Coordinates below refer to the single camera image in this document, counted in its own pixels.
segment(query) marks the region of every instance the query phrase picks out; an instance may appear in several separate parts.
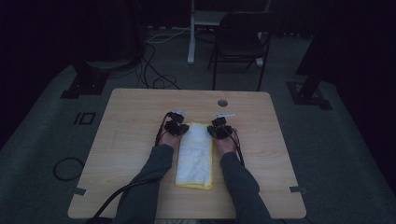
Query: person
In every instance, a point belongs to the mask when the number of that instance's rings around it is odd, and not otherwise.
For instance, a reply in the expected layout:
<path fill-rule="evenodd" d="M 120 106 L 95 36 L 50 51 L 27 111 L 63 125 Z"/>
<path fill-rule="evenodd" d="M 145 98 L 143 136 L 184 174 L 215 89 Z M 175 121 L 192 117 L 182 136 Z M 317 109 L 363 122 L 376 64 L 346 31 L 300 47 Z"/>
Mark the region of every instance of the person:
<path fill-rule="evenodd" d="M 233 139 L 237 139 L 235 132 L 236 130 L 232 133 Z M 172 167 L 173 153 L 178 149 L 180 139 L 181 136 L 173 136 L 163 130 L 159 145 L 152 148 L 146 164 L 131 183 L 161 179 Z M 230 137 L 214 139 L 214 143 L 221 157 L 220 166 L 224 181 L 233 200 L 235 223 L 272 223 L 271 216 L 259 195 L 260 187 L 251 173 L 240 164 L 233 140 Z M 124 191 L 113 223 L 154 223 L 159 188 L 160 181 L 154 181 Z"/>

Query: yellow towel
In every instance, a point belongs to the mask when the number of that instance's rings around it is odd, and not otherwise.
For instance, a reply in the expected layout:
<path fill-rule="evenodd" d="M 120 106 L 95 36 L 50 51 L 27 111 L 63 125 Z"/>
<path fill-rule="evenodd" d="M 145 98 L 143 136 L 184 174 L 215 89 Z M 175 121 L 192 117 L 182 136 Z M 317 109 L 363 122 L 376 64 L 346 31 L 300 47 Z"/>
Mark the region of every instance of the yellow towel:
<path fill-rule="evenodd" d="M 212 189 L 213 141 L 208 124 L 190 123 L 180 141 L 175 185 L 184 188 Z"/>

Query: black wearable device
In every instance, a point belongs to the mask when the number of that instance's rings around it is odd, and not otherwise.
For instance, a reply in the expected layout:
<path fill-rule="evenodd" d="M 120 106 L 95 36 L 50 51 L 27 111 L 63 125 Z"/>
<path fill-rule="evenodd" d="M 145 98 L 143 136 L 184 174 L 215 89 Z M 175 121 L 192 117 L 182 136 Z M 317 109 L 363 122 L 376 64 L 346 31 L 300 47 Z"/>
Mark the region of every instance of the black wearable device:
<path fill-rule="evenodd" d="M 178 113 L 168 112 L 166 113 L 165 117 L 163 117 L 163 123 L 158 130 L 157 137 L 155 138 L 155 146 L 159 145 L 161 133 L 163 131 L 163 125 L 165 124 L 164 128 L 167 132 L 174 136 L 182 135 L 186 133 L 190 126 L 187 124 L 183 124 L 184 117 L 179 115 Z"/>
<path fill-rule="evenodd" d="M 233 133 L 233 128 L 229 125 L 225 125 L 227 121 L 224 117 L 212 120 L 213 126 L 207 126 L 207 131 L 212 137 L 217 139 L 224 139 Z"/>

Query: chair leg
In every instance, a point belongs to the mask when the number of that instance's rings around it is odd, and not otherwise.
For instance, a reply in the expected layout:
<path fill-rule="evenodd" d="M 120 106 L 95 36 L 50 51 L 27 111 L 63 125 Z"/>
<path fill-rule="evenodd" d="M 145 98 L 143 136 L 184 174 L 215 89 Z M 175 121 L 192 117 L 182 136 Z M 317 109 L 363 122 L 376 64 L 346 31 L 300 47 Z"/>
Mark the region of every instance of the chair leg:
<path fill-rule="evenodd" d="M 215 51 L 215 68 L 213 69 L 212 91 L 216 88 L 216 73 L 218 71 L 218 52 Z"/>
<path fill-rule="evenodd" d="M 215 50 L 216 50 L 216 44 L 215 44 L 215 47 L 212 50 L 212 54 L 210 55 L 210 60 L 209 60 L 209 65 L 207 66 L 207 70 L 210 69 L 210 65 L 212 64 L 212 60 L 213 60 L 213 55 L 215 54 Z"/>
<path fill-rule="evenodd" d="M 248 66 L 247 66 L 247 69 L 249 69 L 249 67 L 253 64 L 254 61 L 256 61 L 256 59 L 252 59 L 252 60 L 250 61 L 250 63 L 249 63 Z"/>
<path fill-rule="evenodd" d="M 264 76 L 265 65 L 267 64 L 267 56 L 268 56 L 268 48 L 267 51 L 265 51 L 264 57 L 262 59 L 262 70 L 260 72 L 260 80 L 259 80 L 259 86 L 257 87 L 257 91 L 260 91 L 260 87 L 262 86 L 262 77 Z"/>

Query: hand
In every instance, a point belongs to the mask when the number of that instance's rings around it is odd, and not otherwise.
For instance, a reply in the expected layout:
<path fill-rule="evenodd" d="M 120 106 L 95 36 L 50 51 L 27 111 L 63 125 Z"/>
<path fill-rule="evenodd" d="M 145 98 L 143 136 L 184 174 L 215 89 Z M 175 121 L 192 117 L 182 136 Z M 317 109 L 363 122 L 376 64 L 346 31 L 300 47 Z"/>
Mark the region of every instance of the hand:
<path fill-rule="evenodd" d="M 231 137 L 236 141 L 236 143 L 239 143 L 238 137 L 236 136 L 236 131 L 237 131 L 236 129 L 233 129 L 233 133 L 231 134 Z M 221 157 L 227 152 L 236 152 L 236 145 L 233 142 L 233 139 L 231 139 L 231 137 L 226 137 L 224 139 L 215 138 L 213 140 Z"/>
<path fill-rule="evenodd" d="M 172 147 L 174 150 L 178 149 L 182 135 L 174 136 L 163 128 L 163 131 L 161 132 L 161 136 L 162 137 L 160 138 L 160 141 L 158 142 L 159 145 L 166 144 L 169 147 Z"/>

